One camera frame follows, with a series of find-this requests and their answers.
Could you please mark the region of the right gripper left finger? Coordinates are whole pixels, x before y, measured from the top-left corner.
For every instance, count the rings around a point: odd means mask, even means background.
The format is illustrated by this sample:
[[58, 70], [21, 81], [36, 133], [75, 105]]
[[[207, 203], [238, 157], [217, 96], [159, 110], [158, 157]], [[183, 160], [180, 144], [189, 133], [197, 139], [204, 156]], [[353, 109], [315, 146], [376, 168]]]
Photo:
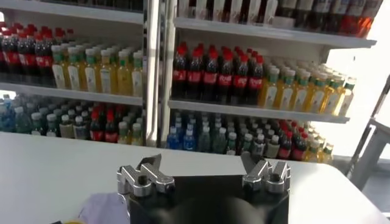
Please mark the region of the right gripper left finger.
[[143, 158], [136, 167], [121, 166], [116, 174], [118, 193], [148, 197], [153, 188], [162, 194], [174, 192], [176, 188], [174, 178], [159, 170], [161, 159], [162, 155], [158, 154]]

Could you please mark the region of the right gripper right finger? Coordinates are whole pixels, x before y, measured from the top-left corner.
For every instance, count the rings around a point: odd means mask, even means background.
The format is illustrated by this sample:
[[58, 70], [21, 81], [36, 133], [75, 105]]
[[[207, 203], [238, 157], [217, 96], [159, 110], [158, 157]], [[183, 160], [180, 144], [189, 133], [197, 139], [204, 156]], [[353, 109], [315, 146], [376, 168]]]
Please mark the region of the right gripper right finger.
[[269, 161], [260, 158], [256, 163], [249, 152], [243, 152], [240, 158], [246, 170], [242, 177], [245, 190], [266, 190], [272, 194], [289, 192], [291, 168], [286, 162], [279, 161], [273, 166]]

